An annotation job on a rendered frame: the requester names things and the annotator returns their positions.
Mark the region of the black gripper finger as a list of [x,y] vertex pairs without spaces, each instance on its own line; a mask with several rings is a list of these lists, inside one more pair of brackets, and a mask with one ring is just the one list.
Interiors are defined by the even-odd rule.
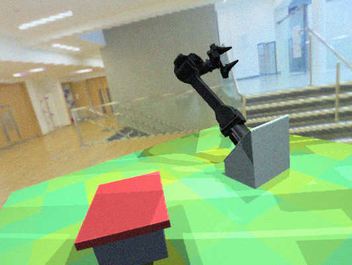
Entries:
[[219,46],[217,46],[216,45],[216,47],[217,47],[217,49],[218,49],[218,54],[219,55],[221,55],[221,54],[223,54],[223,53],[225,53],[226,51],[228,51],[229,49],[231,49],[232,47],[219,47]]
[[233,61],[233,62],[231,62],[231,63],[229,63],[229,64],[225,64],[225,67],[226,67],[226,69],[227,69],[227,72],[229,72],[232,68],[233,68],[233,66],[238,62],[239,60],[235,60],[235,61]]

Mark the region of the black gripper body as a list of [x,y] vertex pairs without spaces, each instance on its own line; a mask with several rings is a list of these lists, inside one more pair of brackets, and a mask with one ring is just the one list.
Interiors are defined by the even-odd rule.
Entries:
[[[213,51],[218,51],[218,49],[217,49],[217,47],[215,46],[215,44],[214,43],[212,43],[211,45],[210,45],[210,49],[213,49]],[[224,78],[224,79],[227,79],[228,78],[228,72],[227,72],[227,69],[226,69],[226,67],[225,66],[223,66],[222,65],[222,63],[221,63],[221,61],[220,61],[220,59],[219,59],[219,61],[218,61],[218,63],[219,63],[219,67],[217,67],[217,68],[210,68],[210,61],[208,60],[208,59],[206,59],[206,61],[204,62],[205,64],[206,64],[206,67],[207,67],[207,70],[208,70],[208,72],[210,72],[210,73],[212,73],[212,71],[213,70],[215,70],[215,69],[220,69],[220,71],[221,71],[221,74],[222,74],[222,77]]]

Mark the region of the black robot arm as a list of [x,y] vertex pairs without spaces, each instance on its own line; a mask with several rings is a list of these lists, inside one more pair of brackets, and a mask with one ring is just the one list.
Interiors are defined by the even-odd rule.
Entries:
[[[219,67],[220,55],[213,49],[207,52],[210,57],[210,68]],[[238,109],[225,105],[221,99],[206,85],[200,78],[201,75],[208,72],[206,64],[200,56],[190,53],[188,56],[179,54],[174,60],[174,72],[179,80],[191,84],[200,96],[215,111],[216,120],[220,126],[220,132],[229,136],[235,146],[240,142],[244,135],[249,131],[245,126],[245,118]]]

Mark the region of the red lid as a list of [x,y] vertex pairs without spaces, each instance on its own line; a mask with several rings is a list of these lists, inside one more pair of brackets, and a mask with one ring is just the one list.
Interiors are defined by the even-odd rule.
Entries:
[[83,250],[171,227],[160,172],[100,184],[74,242]]

